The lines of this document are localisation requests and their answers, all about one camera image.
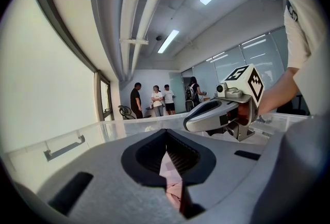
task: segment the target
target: backpack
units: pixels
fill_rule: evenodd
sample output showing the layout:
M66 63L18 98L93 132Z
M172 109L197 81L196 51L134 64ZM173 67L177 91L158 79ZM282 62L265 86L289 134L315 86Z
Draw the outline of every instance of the backpack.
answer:
M188 86L186 90L186 100L194 100L196 98L196 93L194 92L194 89L192 88L195 84L192 86Z

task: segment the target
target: camera lens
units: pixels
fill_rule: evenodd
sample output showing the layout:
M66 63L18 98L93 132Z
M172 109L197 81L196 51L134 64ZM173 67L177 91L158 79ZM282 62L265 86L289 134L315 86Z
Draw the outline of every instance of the camera lens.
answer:
M217 91L218 91L219 93L221 93L221 92L223 91L223 87L222 87L222 86L217 86Z

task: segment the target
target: gray handle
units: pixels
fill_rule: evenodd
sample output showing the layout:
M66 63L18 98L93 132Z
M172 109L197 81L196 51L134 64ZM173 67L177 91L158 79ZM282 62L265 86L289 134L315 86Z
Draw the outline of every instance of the gray handle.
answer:
M80 139L80 142L72 143L56 152L52 153L50 150L44 151L43 153L46 156L47 162L51 161L52 159L55 159L56 157L66 153L68 151L71 151L72 149L76 148L79 145L82 145L85 142L85 137L83 135L79 136L78 139Z

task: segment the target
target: man in black shirt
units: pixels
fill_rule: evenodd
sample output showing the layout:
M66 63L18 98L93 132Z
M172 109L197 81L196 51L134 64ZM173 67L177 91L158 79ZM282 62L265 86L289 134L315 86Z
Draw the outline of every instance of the man in black shirt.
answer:
M134 85L134 89L130 93L130 107L132 111L135 113L137 119L142 119L142 108L141 108L141 99L139 90L141 89L141 84L136 83Z

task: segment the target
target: long black hair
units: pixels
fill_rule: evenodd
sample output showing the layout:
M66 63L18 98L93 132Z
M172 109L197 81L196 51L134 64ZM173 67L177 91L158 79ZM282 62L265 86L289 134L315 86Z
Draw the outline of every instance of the long black hair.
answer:
M190 83L189 83L189 86L192 86L192 84L197 84L197 80L196 80L196 77L193 76L190 78Z
M157 87L157 89L158 89L158 92L160 92L160 90L159 90L159 86L154 86L154 87Z

